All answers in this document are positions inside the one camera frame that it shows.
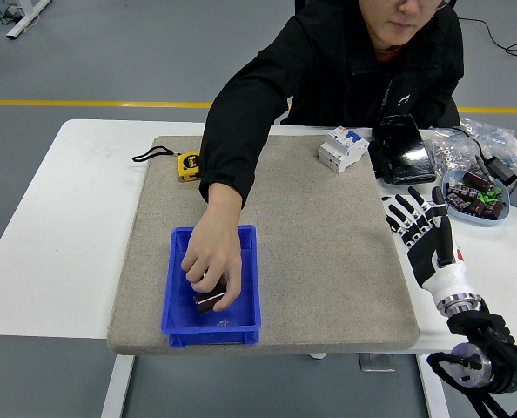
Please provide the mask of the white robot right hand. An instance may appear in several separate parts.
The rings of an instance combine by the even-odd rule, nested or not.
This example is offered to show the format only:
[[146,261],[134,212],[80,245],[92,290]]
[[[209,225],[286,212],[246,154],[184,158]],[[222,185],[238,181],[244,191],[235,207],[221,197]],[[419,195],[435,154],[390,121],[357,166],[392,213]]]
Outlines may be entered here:
[[441,188],[432,189],[430,200],[412,186],[407,191],[412,199],[395,195],[387,207],[386,222],[406,248],[413,277],[432,295],[441,315],[475,310],[480,296],[467,282],[466,264],[453,238]]

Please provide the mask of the person's right hand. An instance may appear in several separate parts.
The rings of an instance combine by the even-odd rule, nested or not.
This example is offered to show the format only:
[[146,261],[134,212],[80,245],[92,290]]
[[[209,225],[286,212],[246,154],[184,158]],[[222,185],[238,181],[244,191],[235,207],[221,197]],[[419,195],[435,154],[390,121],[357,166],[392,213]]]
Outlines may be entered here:
[[192,288],[208,293],[225,281],[224,296],[213,310],[225,310],[241,293],[242,259],[238,235],[241,204],[210,202],[193,228],[181,267]]

